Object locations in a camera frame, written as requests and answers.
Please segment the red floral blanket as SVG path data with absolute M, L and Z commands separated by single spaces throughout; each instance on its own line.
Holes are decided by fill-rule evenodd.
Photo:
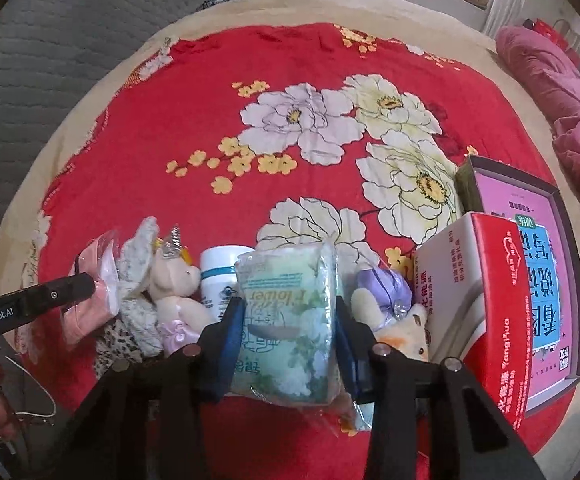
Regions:
M 552 178 L 503 93 L 450 58 L 335 24 L 177 40 L 87 123 L 40 206 L 34 266 L 58 278 L 151 216 L 194 256 L 329 240 L 346 275 L 409 271 L 459 217 L 470 154 Z

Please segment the unicorn plush toy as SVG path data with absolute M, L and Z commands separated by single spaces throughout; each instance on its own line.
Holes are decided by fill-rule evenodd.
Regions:
M 192 262 L 179 227 L 173 226 L 166 237 L 156 240 L 147 287 L 156 306 L 164 356 L 195 344 L 205 327 L 215 322 L 212 312 L 194 298 L 200 283 L 201 271 Z

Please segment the red and white carton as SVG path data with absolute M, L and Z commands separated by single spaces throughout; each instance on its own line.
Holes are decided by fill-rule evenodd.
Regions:
M 520 232 L 509 219 L 468 212 L 415 252 L 429 360 L 464 362 L 516 429 L 529 397 L 530 296 Z

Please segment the grey quilted headboard cushion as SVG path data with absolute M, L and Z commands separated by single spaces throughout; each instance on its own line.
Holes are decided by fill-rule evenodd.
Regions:
M 94 84 L 205 0 L 9 0 L 0 10 L 0 222 Z

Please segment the purple hat bunny plush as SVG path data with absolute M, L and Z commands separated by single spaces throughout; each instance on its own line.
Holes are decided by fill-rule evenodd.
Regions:
M 409 284 L 401 274 L 381 268 L 359 270 L 351 310 L 357 322 L 370 328 L 376 341 L 409 359 L 429 361 L 427 310 L 412 299 Z

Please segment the white supplement bottle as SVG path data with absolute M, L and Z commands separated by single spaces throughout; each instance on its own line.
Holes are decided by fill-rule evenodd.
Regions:
M 253 248 L 223 245 L 205 249 L 200 256 L 201 302 L 214 321 L 222 318 L 232 296 L 238 294 L 235 264 L 247 252 L 253 252 Z

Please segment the pink and blue book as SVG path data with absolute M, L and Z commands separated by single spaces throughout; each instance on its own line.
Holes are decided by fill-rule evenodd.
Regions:
M 538 410 L 575 381 L 578 336 L 572 321 L 569 273 L 549 195 L 487 174 L 476 174 L 483 210 L 514 220 L 529 273 L 532 377 L 528 410 Z

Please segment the red basin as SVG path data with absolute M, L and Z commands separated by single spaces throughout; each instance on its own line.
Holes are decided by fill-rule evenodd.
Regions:
M 576 67 L 576 69 L 580 73 L 580 54 L 578 53 L 577 50 L 575 50 L 573 46 L 571 46 L 567 42 L 567 39 L 564 38 L 560 34 L 560 32 L 557 32 L 552 26 L 548 25 L 539 18 L 537 20 L 531 20 L 530 18 L 526 18 L 523 21 L 522 26 L 527 29 L 534 30 L 534 32 L 537 32 L 538 34 L 540 34 L 540 36 L 547 38 L 553 44 L 555 44 L 561 51 L 563 51 L 567 55 L 567 58 L 571 61 L 571 63 Z

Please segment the dark shallow cardboard box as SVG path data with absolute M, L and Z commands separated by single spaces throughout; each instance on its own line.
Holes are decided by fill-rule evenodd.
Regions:
M 580 255 L 566 206 L 552 183 L 478 155 L 459 167 L 456 185 L 466 211 L 518 224 L 531 292 L 533 414 L 580 382 Z

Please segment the pink item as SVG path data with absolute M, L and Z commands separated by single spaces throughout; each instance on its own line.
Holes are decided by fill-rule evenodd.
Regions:
M 61 318 L 63 337 L 69 348 L 119 314 L 119 252 L 114 231 L 94 238 L 74 259 L 71 275 L 78 275 L 85 284 L 75 304 L 64 310 Z

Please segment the green floral tissue pack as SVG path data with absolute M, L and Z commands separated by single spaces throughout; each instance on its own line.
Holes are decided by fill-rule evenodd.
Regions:
M 246 313 L 230 392 L 277 405 L 329 404 L 339 390 L 332 244 L 247 252 L 236 275 Z

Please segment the leopard print scrunchie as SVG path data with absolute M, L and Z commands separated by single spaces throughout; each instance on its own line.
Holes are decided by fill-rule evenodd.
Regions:
M 114 318 L 102 328 L 96 337 L 95 349 L 94 372 L 97 380 L 116 361 L 127 360 L 133 364 L 144 360 L 133 335 L 120 318 Z

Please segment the beige bed cover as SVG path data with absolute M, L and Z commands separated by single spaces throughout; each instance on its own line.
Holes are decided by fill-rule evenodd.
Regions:
M 237 0 L 186 18 L 167 18 L 153 36 L 130 48 L 102 75 L 95 77 L 78 102 L 61 113 L 61 124 L 51 128 L 49 140 L 37 151 L 2 219 L 0 294 L 12 292 L 21 284 L 36 214 L 50 181 L 85 142 L 87 130 L 132 69 L 156 52 L 165 38 L 197 39 L 211 32 L 247 25 L 308 23 L 336 23 L 380 38 L 406 40 L 443 58 L 463 62 L 491 79 L 518 114 L 555 177 L 580 252 L 580 200 L 552 148 L 552 129 L 525 88 L 506 72 L 491 38 L 447 14 L 405 0 Z M 580 422 L 580 383 L 530 417 L 532 436 L 538 436 L 542 430 L 550 433 L 535 456 L 542 468 L 553 458 L 571 460 L 578 452 L 578 440 L 567 433 L 575 422 Z

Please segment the white floral scrunchie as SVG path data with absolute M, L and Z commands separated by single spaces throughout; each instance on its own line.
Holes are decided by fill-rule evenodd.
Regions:
M 154 259 L 154 242 L 159 226 L 154 217 L 141 221 L 135 235 L 122 248 L 116 266 L 119 272 L 120 315 L 144 358 L 154 358 L 163 351 L 156 330 L 156 307 L 146 298 Z

